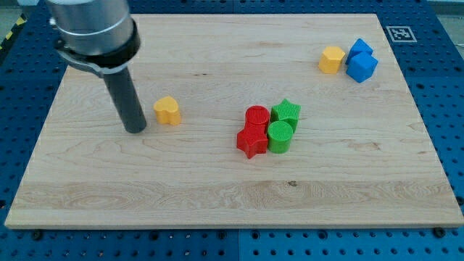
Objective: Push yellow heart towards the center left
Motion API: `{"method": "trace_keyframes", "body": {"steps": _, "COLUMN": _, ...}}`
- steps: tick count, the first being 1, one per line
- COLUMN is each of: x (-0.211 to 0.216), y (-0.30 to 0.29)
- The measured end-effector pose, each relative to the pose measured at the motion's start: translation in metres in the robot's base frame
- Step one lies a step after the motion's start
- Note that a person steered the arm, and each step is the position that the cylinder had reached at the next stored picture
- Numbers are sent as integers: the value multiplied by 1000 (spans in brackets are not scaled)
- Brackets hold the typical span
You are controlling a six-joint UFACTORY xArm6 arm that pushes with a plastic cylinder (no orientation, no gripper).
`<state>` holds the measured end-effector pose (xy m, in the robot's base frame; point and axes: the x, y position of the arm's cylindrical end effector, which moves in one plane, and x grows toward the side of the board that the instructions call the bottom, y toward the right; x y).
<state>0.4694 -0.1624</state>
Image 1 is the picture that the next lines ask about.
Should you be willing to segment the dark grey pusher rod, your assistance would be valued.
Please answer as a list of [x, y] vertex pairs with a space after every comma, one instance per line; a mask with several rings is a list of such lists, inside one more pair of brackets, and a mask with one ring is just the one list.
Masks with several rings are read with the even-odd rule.
[[129, 133], [143, 131], [146, 128], [146, 118], [128, 68], [104, 75], [104, 82], [124, 129]]

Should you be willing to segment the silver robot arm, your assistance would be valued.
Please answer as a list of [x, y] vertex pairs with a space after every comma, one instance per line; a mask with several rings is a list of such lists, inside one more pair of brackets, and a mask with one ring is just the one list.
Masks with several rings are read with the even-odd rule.
[[54, 48], [69, 66], [104, 80], [124, 128], [139, 133], [146, 119], [128, 70], [141, 38], [126, 0], [46, 0]]

